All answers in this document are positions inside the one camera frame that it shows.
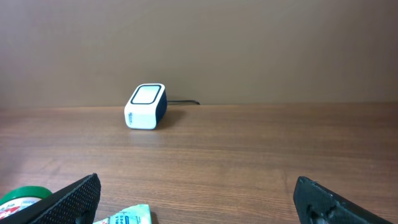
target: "white device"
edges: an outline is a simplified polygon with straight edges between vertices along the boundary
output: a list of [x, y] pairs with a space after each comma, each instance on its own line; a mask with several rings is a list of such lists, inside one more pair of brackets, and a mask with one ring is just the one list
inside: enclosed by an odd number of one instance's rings
[[124, 107], [126, 124], [132, 129], [154, 129], [167, 109], [166, 90], [163, 84], [139, 85]]

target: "beige wall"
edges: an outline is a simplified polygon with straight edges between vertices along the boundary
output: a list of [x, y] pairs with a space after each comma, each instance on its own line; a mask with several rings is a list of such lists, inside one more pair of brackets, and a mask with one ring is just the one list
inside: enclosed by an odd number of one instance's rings
[[0, 107], [398, 100], [395, 0], [0, 1]]

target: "brown wooden tabletop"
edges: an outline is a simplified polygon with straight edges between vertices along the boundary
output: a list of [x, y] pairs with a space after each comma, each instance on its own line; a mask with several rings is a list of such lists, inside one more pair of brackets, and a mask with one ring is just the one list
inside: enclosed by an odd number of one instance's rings
[[123, 107], [0, 111], [0, 196], [96, 172], [96, 220], [147, 203], [154, 223], [299, 223], [307, 176], [398, 223], [398, 104], [170, 106], [153, 131]]

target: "green lid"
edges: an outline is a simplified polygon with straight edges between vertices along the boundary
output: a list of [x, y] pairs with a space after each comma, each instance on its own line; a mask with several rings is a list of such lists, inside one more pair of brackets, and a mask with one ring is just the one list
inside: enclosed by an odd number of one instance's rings
[[0, 200], [0, 205], [9, 202], [12, 199], [15, 198], [21, 198], [21, 197], [37, 197], [37, 198], [45, 198], [51, 195], [51, 191], [49, 189], [46, 189], [45, 187], [39, 187], [39, 186], [25, 186], [25, 187], [20, 187], [18, 189], [12, 190], [8, 192], [1, 200]]

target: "container with green lid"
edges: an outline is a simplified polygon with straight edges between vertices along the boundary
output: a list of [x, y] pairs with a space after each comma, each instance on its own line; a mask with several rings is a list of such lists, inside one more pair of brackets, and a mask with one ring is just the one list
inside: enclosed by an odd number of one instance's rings
[[10, 191], [0, 199], [0, 220], [51, 195], [45, 187], [25, 186]]

